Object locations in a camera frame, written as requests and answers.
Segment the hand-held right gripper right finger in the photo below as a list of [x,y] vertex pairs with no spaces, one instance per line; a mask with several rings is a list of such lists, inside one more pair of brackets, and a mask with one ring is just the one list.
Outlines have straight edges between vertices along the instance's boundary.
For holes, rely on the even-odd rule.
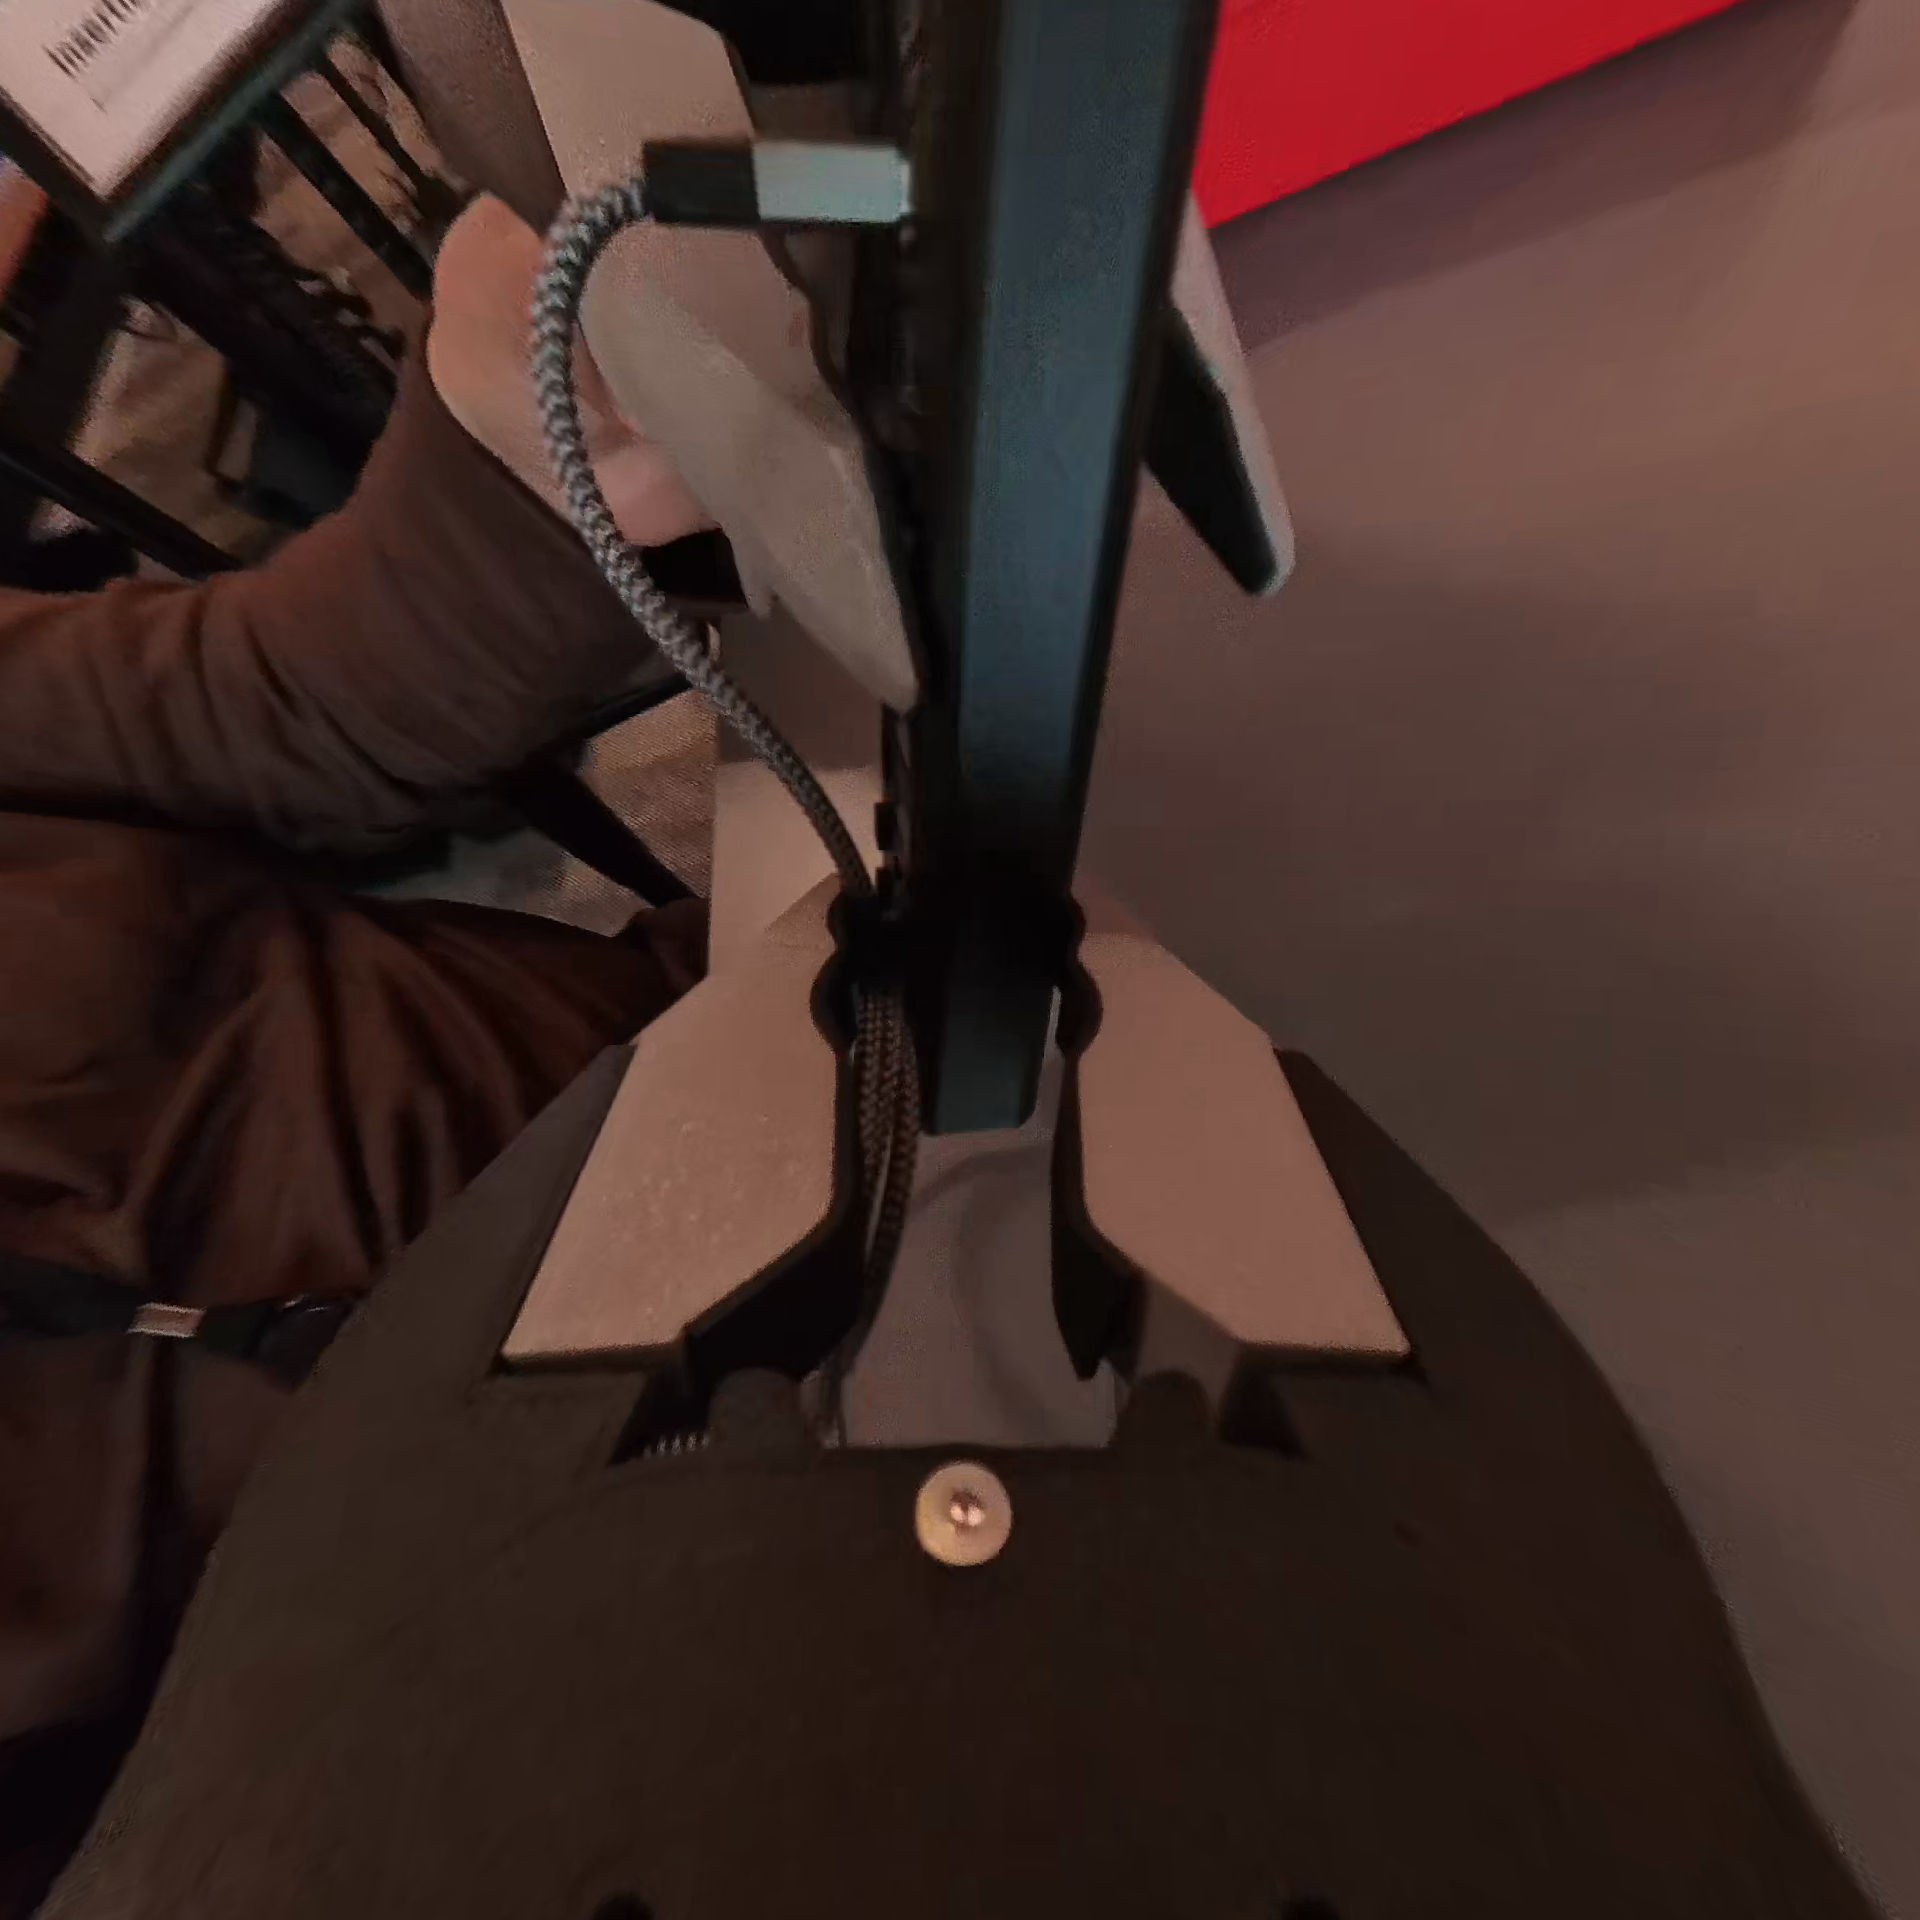
[[1125,907],[1079,913],[1049,1197],[1072,1369],[1404,1362],[1407,1338],[1270,1037]]

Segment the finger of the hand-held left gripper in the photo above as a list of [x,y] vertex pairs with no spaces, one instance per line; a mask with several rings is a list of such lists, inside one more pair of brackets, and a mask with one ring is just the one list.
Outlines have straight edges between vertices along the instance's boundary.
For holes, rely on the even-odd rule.
[[830,316],[777,242],[634,223],[583,290],[583,335],[622,412],[780,603],[856,686],[914,709],[921,673],[865,443],[832,382]]
[[1288,509],[1194,198],[1184,205],[1159,316],[1144,467],[1240,591],[1284,586],[1293,565]]

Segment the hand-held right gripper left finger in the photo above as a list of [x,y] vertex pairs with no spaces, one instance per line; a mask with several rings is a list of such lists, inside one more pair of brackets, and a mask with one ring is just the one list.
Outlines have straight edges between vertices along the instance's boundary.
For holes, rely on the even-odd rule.
[[852,1327],[871,1188],[837,898],[810,887],[639,1034],[500,1359],[809,1374]]

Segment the red plastic bin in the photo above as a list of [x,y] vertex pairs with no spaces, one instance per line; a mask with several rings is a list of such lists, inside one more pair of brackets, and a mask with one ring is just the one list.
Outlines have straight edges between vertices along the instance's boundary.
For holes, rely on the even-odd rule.
[[1207,228],[1727,11],[1727,2],[1222,2]]

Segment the person's left forearm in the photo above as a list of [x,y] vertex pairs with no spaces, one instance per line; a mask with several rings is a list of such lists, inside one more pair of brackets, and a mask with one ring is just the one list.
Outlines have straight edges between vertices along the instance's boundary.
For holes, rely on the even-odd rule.
[[368,843],[510,773],[648,659],[508,351],[408,367],[357,491],[204,583],[5,590],[5,814]]

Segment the person's left hand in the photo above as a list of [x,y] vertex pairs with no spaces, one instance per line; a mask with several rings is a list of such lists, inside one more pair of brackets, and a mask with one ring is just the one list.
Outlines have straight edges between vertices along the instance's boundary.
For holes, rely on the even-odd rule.
[[[490,194],[470,196],[439,242],[424,364],[462,430],[564,514],[530,362],[541,265],[544,242],[528,221]],[[622,412],[584,346],[573,355],[573,372],[592,469],[618,533],[639,546],[665,546],[714,530],[676,467]]]

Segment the marker sign on easel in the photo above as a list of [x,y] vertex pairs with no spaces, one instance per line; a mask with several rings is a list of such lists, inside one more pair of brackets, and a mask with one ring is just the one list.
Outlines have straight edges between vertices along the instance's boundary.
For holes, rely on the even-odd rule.
[[351,491],[393,407],[400,331],[269,235],[261,156],[418,305],[457,191],[337,44],[415,101],[376,4],[1,4],[7,587],[237,565],[76,450],[136,306],[220,362],[198,457],[214,489],[288,530]]

